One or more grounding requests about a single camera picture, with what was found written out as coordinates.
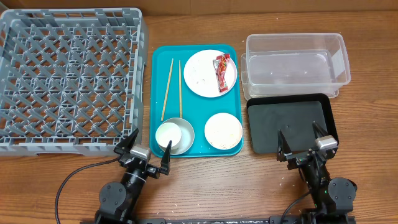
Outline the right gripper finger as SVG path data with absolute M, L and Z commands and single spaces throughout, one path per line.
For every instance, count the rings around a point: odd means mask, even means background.
M 278 130 L 278 150 L 277 150 L 277 158 L 278 159 L 286 159 L 288 156 L 292 155 L 292 151 L 289 147 L 288 142 L 286 141 L 283 132 Z
M 329 135 L 316 121 L 312 122 L 312 128 L 316 139 Z

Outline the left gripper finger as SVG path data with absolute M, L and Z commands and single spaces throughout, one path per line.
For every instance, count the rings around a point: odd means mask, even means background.
M 114 148 L 114 152 L 119 155 L 124 155 L 130 152 L 136 141 L 137 135 L 139 134 L 139 129 L 136 128 L 128 137 L 124 138 L 119 142 Z
M 169 141 L 166 150 L 164 151 L 164 155 L 162 157 L 160 163 L 160 173 L 164 175 L 168 175 L 170 172 L 170 153 L 172 148 L 172 141 Z

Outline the white cup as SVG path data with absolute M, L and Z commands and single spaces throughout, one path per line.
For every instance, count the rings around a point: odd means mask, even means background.
M 162 150 L 166 150 L 171 141 L 171 150 L 174 150 L 180 146 L 182 141 L 182 131 L 175 123 L 162 123 L 155 133 L 155 140 Z

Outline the grey shallow bowl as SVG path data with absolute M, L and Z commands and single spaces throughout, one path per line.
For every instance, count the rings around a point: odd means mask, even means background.
M 171 122 L 177 124 L 182 131 L 182 141 L 177 149 L 171 150 L 172 156 L 180 156 L 187 152 L 193 145 L 195 132 L 192 125 L 183 118 L 170 118 L 164 123 Z

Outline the white rice bowl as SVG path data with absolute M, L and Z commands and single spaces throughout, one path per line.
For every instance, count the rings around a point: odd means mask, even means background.
M 205 124 L 205 138 L 219 150 L 229 150 L 237 146 L 243 137 L 243 127 L 239 119 L 229 113 L 217 113 Z

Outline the wooden chopstick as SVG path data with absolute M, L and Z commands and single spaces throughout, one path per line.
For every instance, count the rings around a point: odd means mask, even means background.
M 171 82 L 171 77 L 172 77 L 173 65 L 174 65 L 174 58 L 172 58 L 171 63 L 170 63 L 169 75 L 168 75 L 168 79 L 167 79 L 167 86 L 166 86 L 165 96 L 164 96 L 164 104 L 162 107 L 161 121 L 164 121 L 164 117 L 165 117 L 165 109 L 167 107 L 167 99 L 168 99 L 168 95 L 169 95 L 169 88 L 170 88 L 170 82 Z
M 181 60 L 178 61 L 178 88 L 179 88 L 179 117 L 182 118 L 182 64 Z

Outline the red snack wrapper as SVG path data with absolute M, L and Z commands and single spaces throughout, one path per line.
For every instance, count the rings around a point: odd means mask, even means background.
M 213 66 L 215 68 L 216 78 L 218 81 L 218 90 L 220 93 L 225 92 L 228 89 L 228 85 L 225 80 L 225 73 L 230 60 L 230 54 L 221 54 L 213 60 Z

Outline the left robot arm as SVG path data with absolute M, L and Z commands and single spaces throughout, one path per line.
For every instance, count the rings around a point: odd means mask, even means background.
M 120 182 L 109 182 L 100 190 L 95 223 L 135 223 L 133 210 L 147 179 L 158 179 L 161 174 L 170 172 L 173 141 L 167 143 L 160 167 L 157 167 L 149 163 L 149 150 L 135 145 L 138 134 L 139 130 L 135 129 L 114 148 L 114 152 L 120 155 L 120 166 L 126 170 Z

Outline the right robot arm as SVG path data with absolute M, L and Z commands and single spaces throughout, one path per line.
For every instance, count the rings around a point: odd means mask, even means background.
M 317 122 L 312 123 L 315 144 L 305 152 L 294 154 L 282 131 L 278 133 L 277 160 L 286 162 L 289 170 L 298 169 L 308 192 L 292 202 L 280 217 L 279 223 L 354 223 L 353 211 L 357 185 L 346 178 L 331 178 L 326 162 L 334 158 L 338 141 Z M 304 210 L 297 217 L 288 218 L 290 209 L 311 196 L 314 208 Z

